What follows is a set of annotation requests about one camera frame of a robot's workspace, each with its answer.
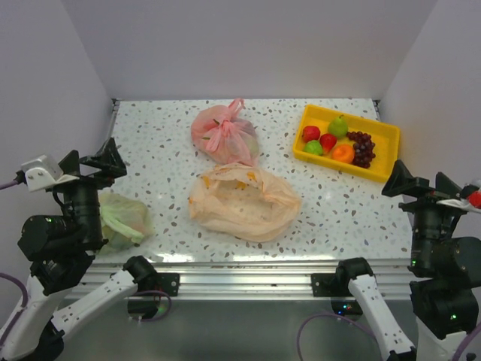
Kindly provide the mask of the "dark red grape bunch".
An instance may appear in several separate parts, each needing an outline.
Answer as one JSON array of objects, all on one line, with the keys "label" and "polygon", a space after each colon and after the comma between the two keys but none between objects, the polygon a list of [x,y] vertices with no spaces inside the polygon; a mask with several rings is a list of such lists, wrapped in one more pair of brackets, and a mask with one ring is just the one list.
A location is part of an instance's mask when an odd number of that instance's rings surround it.
[{"label": "dark red grape bunch", "polygon": [[347,138],[353,141],[354,159],[353,165],[360,168],[370,168],[371,162],[376,157],[374,153],[375,143],[370,134],[366,132],[347,132]]}]

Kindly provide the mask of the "orange round fruit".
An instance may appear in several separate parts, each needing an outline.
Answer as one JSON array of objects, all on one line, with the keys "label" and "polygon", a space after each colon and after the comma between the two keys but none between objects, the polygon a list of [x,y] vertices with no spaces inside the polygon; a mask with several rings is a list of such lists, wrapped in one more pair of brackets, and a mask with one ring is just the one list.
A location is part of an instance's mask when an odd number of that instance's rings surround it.
[{"label": "orange round fruit", "polygon": [[355,150],[352,145],[342,144],[333,149],[331,158],[337,162],[350,164],[355,158]]}]

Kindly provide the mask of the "green pear fruit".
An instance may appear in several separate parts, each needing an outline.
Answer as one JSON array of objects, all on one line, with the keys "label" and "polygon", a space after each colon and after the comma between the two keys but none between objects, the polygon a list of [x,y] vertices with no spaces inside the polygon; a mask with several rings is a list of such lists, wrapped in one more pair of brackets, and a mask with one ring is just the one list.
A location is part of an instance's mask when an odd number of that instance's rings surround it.
[{"label": "green pear fruit", "polygon": [[343,114],[336,117],[328,124],[328,133],[332,134],[336,138],[345,137],[348,130],[349,130],[349,127],[346,123],[345,116]]}]

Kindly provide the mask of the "red strawberry shaped fruit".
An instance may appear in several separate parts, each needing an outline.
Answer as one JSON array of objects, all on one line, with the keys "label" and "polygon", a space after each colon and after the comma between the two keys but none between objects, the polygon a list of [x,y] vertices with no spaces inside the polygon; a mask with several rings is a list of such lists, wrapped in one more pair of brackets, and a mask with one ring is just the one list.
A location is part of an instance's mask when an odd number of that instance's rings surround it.
[{"label": "red strawberry shaped fruit", "polygon": [[319,139],[319,143],[322,147],[322,152],[324,154],[327,154],[329,153],[332,148],[336,145],[337,143],[337,138],[330,134],[330,133],[325,133],[323,134],[320,139]]}]

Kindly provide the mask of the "green round bumpy fruit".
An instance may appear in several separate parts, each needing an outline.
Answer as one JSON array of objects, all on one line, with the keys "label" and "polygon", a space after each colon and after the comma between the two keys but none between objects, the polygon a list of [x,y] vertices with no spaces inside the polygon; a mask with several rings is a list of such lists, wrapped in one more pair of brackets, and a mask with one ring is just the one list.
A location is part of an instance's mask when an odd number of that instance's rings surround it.
[{"label": "green round bumpy fruit", "polygon": [[318,140],[312,140],[307,142],[304,145],[303,151],[305,153],[309,153],[315,156],[322,156],[324,154],[324,150],[322,148],[322,145]]}]

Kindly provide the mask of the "red round fruit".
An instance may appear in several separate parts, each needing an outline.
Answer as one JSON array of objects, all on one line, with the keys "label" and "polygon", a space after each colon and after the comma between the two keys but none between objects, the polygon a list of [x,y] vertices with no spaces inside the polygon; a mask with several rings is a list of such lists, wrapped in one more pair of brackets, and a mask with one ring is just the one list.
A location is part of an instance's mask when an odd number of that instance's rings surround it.
[{"label": "red round fruit", "polygon": [[304,143],[309,143],[310,141],[318,141],[320,139],[321,132],[317,126],[305,126],[302,129],[302,140]]}]

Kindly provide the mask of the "orange plastic fruit bag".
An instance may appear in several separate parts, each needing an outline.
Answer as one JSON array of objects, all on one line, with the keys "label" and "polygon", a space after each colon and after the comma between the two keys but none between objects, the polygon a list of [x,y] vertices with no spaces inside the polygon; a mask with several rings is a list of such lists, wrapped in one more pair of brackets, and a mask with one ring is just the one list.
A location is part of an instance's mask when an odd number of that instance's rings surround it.
[{"label": "orange plastic fruit bag", "polygon": [[201,174],[188,198],[189,216],[206,229],[246,241],[272,241],[301,210],[301,197],[282,177],[232,163]]}]

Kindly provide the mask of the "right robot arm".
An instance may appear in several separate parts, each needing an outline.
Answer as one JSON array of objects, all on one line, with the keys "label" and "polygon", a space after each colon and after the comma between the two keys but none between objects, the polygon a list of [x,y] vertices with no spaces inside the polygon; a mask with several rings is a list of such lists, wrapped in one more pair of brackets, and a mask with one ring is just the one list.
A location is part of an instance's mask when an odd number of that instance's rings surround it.
[{"label": "right robot arm", "polygon": [[479,191],[478,181],[460,187],[442,172],[430,185],[395,162],[382,194],[412,198],[399,207],[413,216],[408,269],[415,276],[409,287],[417,342],[401,330],[366,259],[340,261],[334,278],[337,291],[360,305],[383,360],[480,358],[469,348],[480,339],[480,301],[473,293],[480,286],[480,240],[453,235],[463,215],[480,211],[471,202]]}]

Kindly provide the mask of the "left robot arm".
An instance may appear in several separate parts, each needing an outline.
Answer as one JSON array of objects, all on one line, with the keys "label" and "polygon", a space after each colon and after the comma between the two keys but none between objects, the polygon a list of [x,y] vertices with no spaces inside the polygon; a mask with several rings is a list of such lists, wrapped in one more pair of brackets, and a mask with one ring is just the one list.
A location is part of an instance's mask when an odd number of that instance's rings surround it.
[{"label": "left robot arm", "polygon": [[14,182],[31,192],[52,193],[62,213],[31,216],[23,224],[18,247],[31,263],[30,275],[18,284],[22,298],[1,330],[3,360],[54,360],[68,333],[108,305],[154,291],[156,270],[143,256],[133,256],[106,284],[76,304],[58,308],[107,243],[99,190],[126,173],[113,138],[92,156],[81,157],[73,150],[61,162],[42,155],[22,164]]}]

